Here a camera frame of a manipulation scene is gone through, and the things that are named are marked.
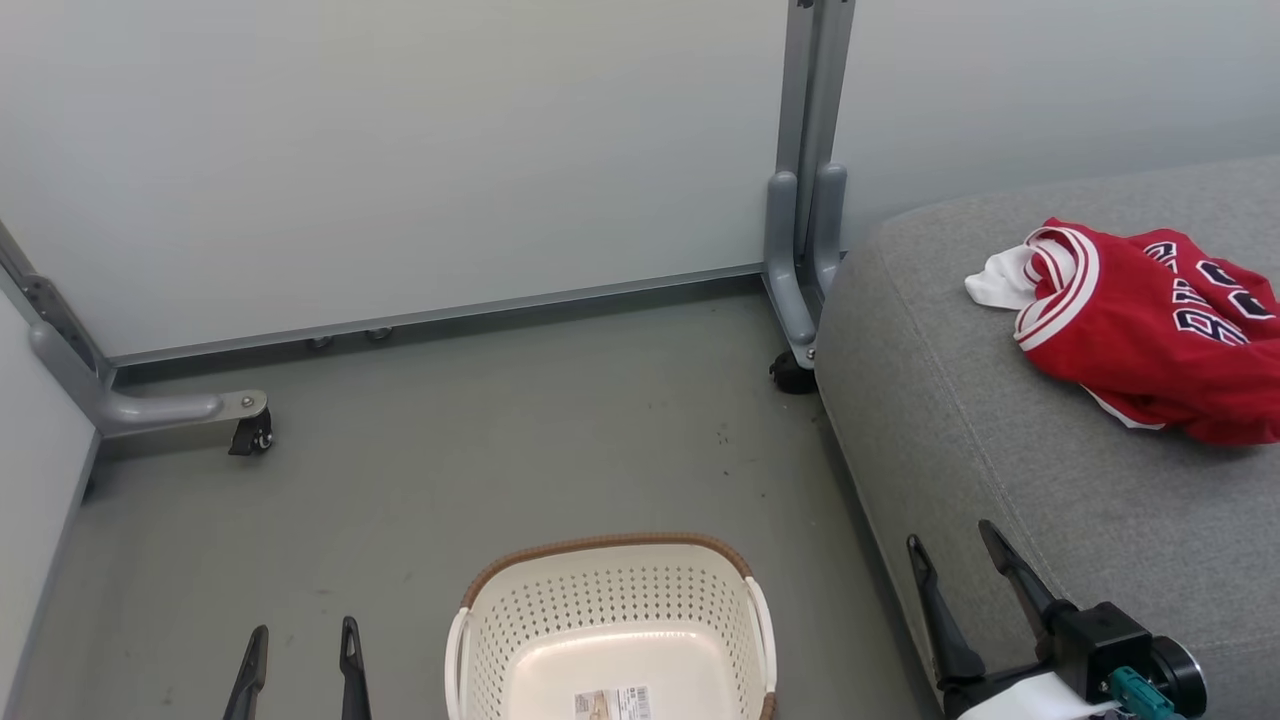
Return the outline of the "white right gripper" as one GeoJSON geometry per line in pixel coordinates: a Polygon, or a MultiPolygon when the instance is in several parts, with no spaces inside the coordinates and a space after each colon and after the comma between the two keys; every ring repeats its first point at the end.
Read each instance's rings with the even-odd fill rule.
{"type": "MultiPolygon", "coordinates": [[[[1078,607],[1053,594],[991,520],[979,520],[978,530],[1036,638],[1056,635],[1059,618],[1078,607]]],[[[1073,689],[1059,660],[987,674],[950,611],[925,546],[916,534],[906,543],[946,719],[1106,719],[1121,710],[1115,700],[1091,702],[1073,689]]]]}

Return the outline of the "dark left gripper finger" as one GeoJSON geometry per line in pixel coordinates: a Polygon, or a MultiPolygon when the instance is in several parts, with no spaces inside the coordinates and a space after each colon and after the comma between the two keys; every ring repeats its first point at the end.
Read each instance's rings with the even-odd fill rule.
{"type": "Polygon", "coordinates": [[[268,647],[269,629],[266,625],[259,625],[250,634],[223,720],[256,719],[259,694],[266,684],[268,647]]]}
{"type": "Polygon", "coordinates": [[[344,616],[342,621],[339,669],[343,676],[340,719],[370,720],[372,711],[362,643],[358,624],[352,616],[344,616]]]}

